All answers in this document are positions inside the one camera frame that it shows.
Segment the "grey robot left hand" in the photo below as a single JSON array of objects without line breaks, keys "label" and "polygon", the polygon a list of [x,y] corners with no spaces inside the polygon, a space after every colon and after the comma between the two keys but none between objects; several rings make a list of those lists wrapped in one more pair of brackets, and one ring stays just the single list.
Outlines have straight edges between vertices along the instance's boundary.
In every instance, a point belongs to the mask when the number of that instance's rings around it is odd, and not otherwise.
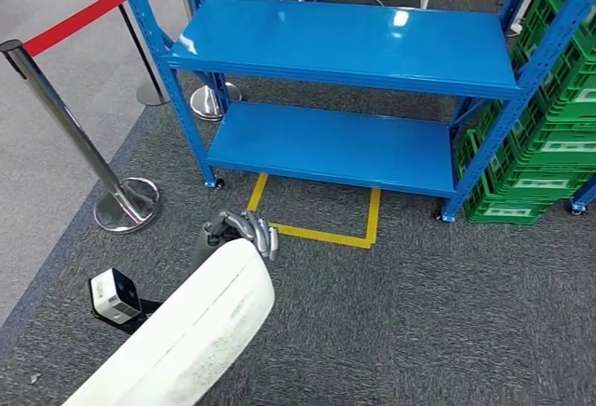
[{"label": "grey robot left hand", "polygon": [[244,210],[235,214],[223,210],[201,226],[190,272],[197,270],[223,245],[239,238],[251,242],[263,258],[270,261],[274,261],[279,249],[278,229],[258,218],[254,211]]}]

